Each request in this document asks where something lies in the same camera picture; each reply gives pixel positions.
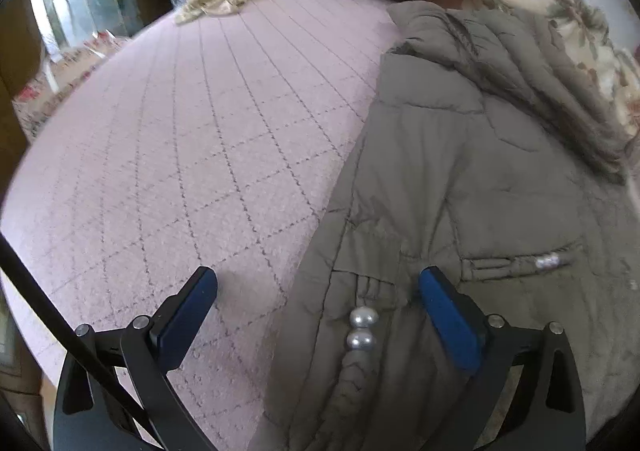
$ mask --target beige floral fabric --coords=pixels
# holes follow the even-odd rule
[[[566,52],[614,107],[630,136],[640,126],[640,67],[609,39],[604,13],[584,0],[467,0],[475,8],[526,9],[542,14],[562,36]]]

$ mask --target blue gripper pad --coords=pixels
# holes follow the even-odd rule
[[[420,273],[418,279],[422,302],[454,364],[473,375],[482,362],[480,339],[466,322],[456,303],[449,297],[443,284],[435,277],[432,269],[433,272],[440,272],[437,267],[428,267]],[[457,294],[453,287],[450,287],[449,292]]]

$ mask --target black rod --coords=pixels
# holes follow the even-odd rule
[[[100,386],[136,419],[140,426],[149,434],[155,435],[156,431],[151,426],[146,411],[76,336],[76,333],[33,279],[2,233],[0,233],[0,268],[54,337],[78,361],[78,364],[91,374]]]

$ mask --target pearl bead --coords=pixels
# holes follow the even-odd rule
[[[359,306],[351,311],[349,320],[354,328],[369,328],[378,322],[380,316],[369,306]]]
[[[376,338],[366,328],[356,328],[347,336],[347,346],[351,350],[370,350],[376,344]]]

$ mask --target silver bolt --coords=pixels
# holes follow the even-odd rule
[[[549,323],[549,330],[558,336],[564,332],[564,328],[562,328],[562,325],[558,321],[552,321]]]
[[[86,336],[89,332],[89,325],[87,323],[82,323],[76,327],[76,335],[78,337]]]
[[[504,317],[498,316],[497,314],[490,314],[489,325],[494,328],[502,328],[504,326]]]
[[[141,330],[149,324],[149,316],[138,316],[133,320],[133,328]]]

